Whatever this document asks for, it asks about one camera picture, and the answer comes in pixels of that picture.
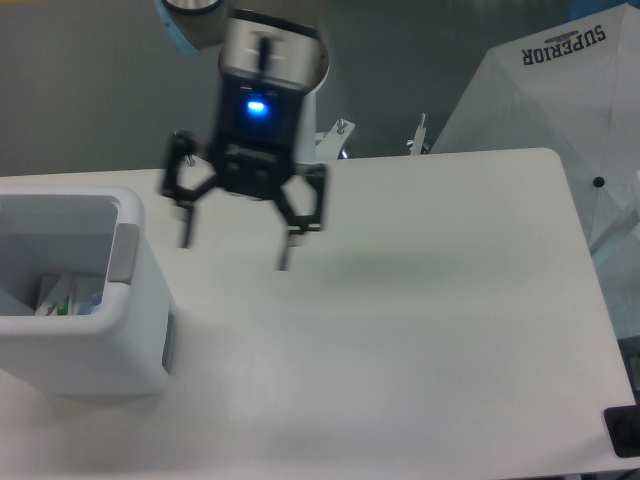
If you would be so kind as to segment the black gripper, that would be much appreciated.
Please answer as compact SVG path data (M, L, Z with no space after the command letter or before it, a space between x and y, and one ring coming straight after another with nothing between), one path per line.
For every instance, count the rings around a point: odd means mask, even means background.
M190 247L196 203L218 184L230 193L273 199L284 225L279 271L289 269L292 250L307 234L325 229L329 166L293 167L302 103L299 90L225 74L208 153L208 144L191 132L170 135L159 193L184 211L181 248ZM193 157L212 164L215 173L186 188L179 184L181 164Z

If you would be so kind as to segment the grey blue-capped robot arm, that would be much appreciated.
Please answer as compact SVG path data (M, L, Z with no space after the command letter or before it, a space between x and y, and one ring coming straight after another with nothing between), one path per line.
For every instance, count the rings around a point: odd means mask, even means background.
M186 213L191 242L197 202L214 189L275 205L285 224L278 268L309 232L323 229L328 167L300 159L305 98L328 62L318 29L279 4L269 12L239 1L159 1L161 21L182 50L219 46L221 93L209 141L171 135L160 192Z

